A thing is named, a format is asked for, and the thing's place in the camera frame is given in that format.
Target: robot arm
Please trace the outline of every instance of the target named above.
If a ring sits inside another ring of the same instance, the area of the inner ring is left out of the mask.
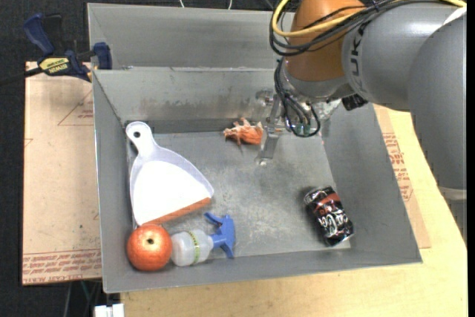
[[[288,33],[276,27],[276,9],[271,46],[283,55],[280,86],[316,109],[356,97],[409,111],[442,193],[465,199],[466,3],[388,4],[365,13],[358,0],[302,0]]]

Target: white bottle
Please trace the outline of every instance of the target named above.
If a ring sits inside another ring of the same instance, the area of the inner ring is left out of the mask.
[[[235,224],[229,215],[223,218],[207,212],[205,217],[217,226],[216,233],[207,235],[203,230],[194,229],[178,232],[171,236],[171,261],[179,267],[191,266],[205,261],[212,249],[221,247],[228,258],[233,258]]]
[[[172,235],[171,245],[171,260],[179,267],[205,261],[214,246],[212,238],[199,229]]]

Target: soda can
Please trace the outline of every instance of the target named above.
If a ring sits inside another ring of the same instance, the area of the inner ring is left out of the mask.
[[[305,195],[304,203],[318,221],[328,246],[335,246],[354,234],[353,223],[332,186],[311,190]]]

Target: blue spray nozzle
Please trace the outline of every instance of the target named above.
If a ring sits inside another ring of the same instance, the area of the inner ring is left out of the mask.
[[[221,247],[228,258],[233,258],[235,254],[232,247],[235,244],[235,222],[229,215],[219,218],[210,212],[205,213],[206,219],[218,226],[216,233],[211,236],[213,240],[213,248]]]

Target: blue clamp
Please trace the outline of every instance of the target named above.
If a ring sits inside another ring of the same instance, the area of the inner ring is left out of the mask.
[[[216,233],[211,236],[213,240],[213,248],[221,247],[228,258],[233,258],[235,254],[232,251],[232,247],[235,244],[235,222],[229,215],[225,215],[223,218],[219,218],[210,212],[205,213],[206,219],[218,226]]]
[[[38,48],[41,49],[43,56],[37,61],[39,68],[33,69],[31,75],[36,73],[41,73],[42,71],[50,76],[53,75],[66,75],[66,76],[75,76],[86,81],[91,81],[91,71],[89,68],[82,64],[84,59],[90,59],[92,56],[97,56],[99,60],[99,69],[112,69],[112,57],[111,52],[107,44],[104,42],[98,42],[94,45],[93,50],[76,54],[71,49],[67,49],[64,52],[60,52],[61,57],[68,59],[58,60],[57,62],[51,61],[53,55],[55,54],[55,47],[48,38],[47,33],[43,25],[43,21],[47,19],[48,21],[54,19],[54,34],[56,37],[60,36],[60,16],[45,16],[42,13],[35,13],[23,24],[23,30],[27,35],[27,38]],[[58,47],[62,46],[62,41],[58,41]]]

